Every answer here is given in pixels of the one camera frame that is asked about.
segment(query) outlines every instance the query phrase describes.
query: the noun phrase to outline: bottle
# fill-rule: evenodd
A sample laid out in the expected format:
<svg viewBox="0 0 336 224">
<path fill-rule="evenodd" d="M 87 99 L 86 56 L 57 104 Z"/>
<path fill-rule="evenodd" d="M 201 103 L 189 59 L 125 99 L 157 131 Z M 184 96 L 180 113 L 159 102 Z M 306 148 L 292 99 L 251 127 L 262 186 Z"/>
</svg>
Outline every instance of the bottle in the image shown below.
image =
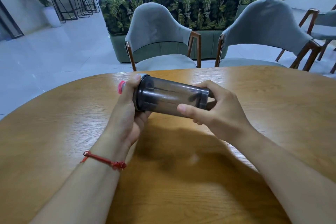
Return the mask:
<svg viewBox="0 0 336 224">
<path fill-rule="evenodd" d="M 119 83 L 119 94 L 122 93 L 125 83 L 125 81 Z M 133 103 L 137 111 L 151 111 L 184 117 L 177 110 L 179 104 L 206 109 L 208 97 L 209 89 L 142 74 L 140 84 L 134 91 Z"/>
</svg>

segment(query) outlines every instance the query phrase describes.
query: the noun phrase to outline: person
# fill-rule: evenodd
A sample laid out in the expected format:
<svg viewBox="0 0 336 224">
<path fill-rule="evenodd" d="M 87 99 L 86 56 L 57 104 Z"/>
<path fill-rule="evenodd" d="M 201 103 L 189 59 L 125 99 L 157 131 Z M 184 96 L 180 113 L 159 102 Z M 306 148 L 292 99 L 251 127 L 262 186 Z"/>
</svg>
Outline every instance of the person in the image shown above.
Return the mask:
<svg viewBox="0 0 336 224">
<path fill-rule="evenodd" d="M 140 79 L 136 75 L 126 82 L 104 132 L 90 149 L 92 154 L 112 161 L 125 160 L 151 114 L 134 108 L 132 97 Z M 179 112 L 236 147 L 263 176 L 292 223 L 336 223 L 334 182 L 257 132 L 234 93 L 209 80 L 197 86 L 211 90 L 214 107 L 207 111 L 180 104 Z M 31 223 L 105 223 L 119 176 L 119 171 L 88 158 Z"/>
</svg>

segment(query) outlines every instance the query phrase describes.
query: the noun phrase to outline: person's left hand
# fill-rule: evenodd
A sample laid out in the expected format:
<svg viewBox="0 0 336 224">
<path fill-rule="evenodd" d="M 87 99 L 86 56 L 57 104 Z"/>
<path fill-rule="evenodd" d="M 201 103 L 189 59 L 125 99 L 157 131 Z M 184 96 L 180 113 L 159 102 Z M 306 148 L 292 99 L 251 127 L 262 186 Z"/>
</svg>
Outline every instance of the person's left hand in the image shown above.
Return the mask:
<svg viewBox="0 0 336 224">
<path fill-rule="evenodd" d="M 114 137 L 124 141 L 131 147 L 138 139 L 151 112 L 137 112 L 134 108 L 133 93 L 141 80 L 139 74 L 126 82 L 112 111 L 105 133 L 112 133 Z"/>
</svg>

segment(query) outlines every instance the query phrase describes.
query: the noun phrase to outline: pink cap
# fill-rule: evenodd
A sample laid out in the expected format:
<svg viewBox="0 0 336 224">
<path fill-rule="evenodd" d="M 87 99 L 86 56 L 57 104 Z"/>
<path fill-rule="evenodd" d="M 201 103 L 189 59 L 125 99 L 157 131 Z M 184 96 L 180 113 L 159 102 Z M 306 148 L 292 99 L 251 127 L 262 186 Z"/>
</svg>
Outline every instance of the pink cap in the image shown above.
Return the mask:
<svg viewBox="0 0 336 224">
<path fill-rule="evenodd" d="M 124 85 L 125 81 L 121 81 L 118 85 L 118 94 L 121 95 L 121 93 L 123 92 L 123 85 Z"/>
</svg>

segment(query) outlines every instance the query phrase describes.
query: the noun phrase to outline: person's right hand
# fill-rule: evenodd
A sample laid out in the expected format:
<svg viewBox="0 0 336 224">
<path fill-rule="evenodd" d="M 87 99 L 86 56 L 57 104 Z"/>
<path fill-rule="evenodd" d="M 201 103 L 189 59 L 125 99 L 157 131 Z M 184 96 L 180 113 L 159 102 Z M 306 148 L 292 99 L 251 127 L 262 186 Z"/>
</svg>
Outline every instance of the person's right hand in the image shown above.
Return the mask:
<svg viewBox="0 0 336 224">
<path fill-rule="evenodd" d="M 177 107 L 179 112 L 192 118 L 198 125 L 206 125 L 216 137 L 227 142 L 254 130 L 234 93 L 210 80 L 196 86 L 210 89 L 215 97 L 216 105 L 207 111 L 180 104 Z"/>
</svg>

